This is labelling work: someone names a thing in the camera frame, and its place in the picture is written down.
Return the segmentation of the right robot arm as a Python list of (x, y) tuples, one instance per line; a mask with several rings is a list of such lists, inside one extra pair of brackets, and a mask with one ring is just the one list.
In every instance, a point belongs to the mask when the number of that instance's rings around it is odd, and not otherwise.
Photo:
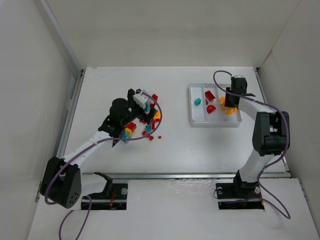
[(232, 183), (222, 184), (220, 199), (254, 198), (260, 190), (258, 179), (267, 164), (289, 148), (289, 114), (280, 112), (247, 93), (247, 81), (242, 76), (232, 76), (226, 88), (225, 106), (237, 108), (254, 120), (253, 150), (245, 165), (237, 171)]

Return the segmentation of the red arch lego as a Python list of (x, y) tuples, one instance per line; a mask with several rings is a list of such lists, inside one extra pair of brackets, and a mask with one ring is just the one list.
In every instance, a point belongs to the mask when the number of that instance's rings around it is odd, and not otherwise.
[(212, 114), (214, 111), (216, 110), (216, 107), (214, 106), (214, 105), (207, 105), (206, 106), (206, 112), (208, 113), (208, 114)]

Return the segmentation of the teal long lego brick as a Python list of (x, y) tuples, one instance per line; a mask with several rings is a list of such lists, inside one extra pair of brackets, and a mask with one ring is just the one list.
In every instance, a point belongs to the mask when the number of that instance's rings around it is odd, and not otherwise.
[(148, 101), (145, 105), (144, 112), (148, 114), (150, 112), (150, 109), (151, 109), (151, 103)]

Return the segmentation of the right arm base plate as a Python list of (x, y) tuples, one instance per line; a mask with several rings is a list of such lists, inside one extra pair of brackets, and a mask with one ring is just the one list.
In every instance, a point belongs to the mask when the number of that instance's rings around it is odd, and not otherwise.
[(219, 210), (265, 209), (257, 182), (238, 186), (233, 182), (216, 182), (215, 187)]

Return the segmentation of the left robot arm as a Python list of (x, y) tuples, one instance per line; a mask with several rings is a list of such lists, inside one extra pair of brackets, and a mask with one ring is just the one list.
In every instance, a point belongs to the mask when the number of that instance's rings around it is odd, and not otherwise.
[(136, 119), (150, 125), (161, 112), (157, 99), (145, 90), (129, 89), (127, 98), (113, 100), (108, 116), (87, 142), (69, 154), (61, 158), (53, 156), (47, 162), (39, 190), (45, 203), (66, 209), (73, 207), (85, 189), (82, 174), (89, 163), (120, 141), (137, 141), (126, 133), (126, 126)]

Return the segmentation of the red sloped lego block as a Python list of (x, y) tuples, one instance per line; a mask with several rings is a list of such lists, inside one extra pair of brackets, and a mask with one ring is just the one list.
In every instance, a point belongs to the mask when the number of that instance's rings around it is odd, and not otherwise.
[(209, 101), (209, 102), (213, 102), (214, 100), (215, 100), (215, 96), (214, 96), (214, 94), (210, 91), (210, 90), (208, 90), (208, 91), (205, 91), (204, 92), (204, 95), (205, 95), (205, 97), (206, 97), (206, 99)]

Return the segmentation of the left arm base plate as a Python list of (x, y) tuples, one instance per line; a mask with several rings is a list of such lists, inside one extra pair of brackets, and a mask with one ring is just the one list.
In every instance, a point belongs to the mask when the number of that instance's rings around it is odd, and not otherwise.
[(91, 210), (122, 211), (127, 209), (128, 183), (106, 184), (102, 192), (89, 194)]

